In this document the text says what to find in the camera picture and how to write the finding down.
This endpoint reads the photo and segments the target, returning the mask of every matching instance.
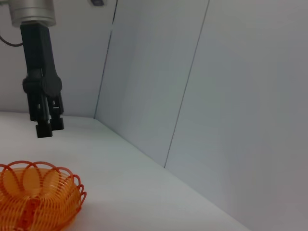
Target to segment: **white wall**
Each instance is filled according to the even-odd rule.
[[[94,117],[116,0],[104,8],[93,8],[87,0],[54,0],[54,4],[57,26],[50,32],[65,114]],[[21,41],[7,6],[0,7],[0,34],[10,42]],[[0,42],[0,76],[0,110],[27,112],[22,47]]]
[[[167,161],[252,231],[308,227],[307,11],[210,2]]]
[[[164,165],[206,0],[119,0],[96,118]]]

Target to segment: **orange wire basket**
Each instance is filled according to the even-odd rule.
[[[74,222],[87,196],[79,176],[47,162],[0,167],[0,231],[63,231]]]

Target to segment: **white table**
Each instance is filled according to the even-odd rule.
[[[47,161],[81,177],[72,231],[249,231],[100,122],[65,117],[37,139],[28,114],[0,113],[1,163]]]

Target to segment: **black cable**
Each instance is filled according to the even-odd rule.
[[[12,43],[6,41],[4,38],[2,38],[1,35],[0,35],[0,40],[1,40],[2,42],[4,42],[6,45],[9,45],[9,46],[11,46],[11,47],[21,47],[21,46],[23,45],[23,43],[12,44]]]

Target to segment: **plastic slinky basket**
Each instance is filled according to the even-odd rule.
[[[0,169],[0,231],[63,231],[87,193],[69,169],[17,161]]]

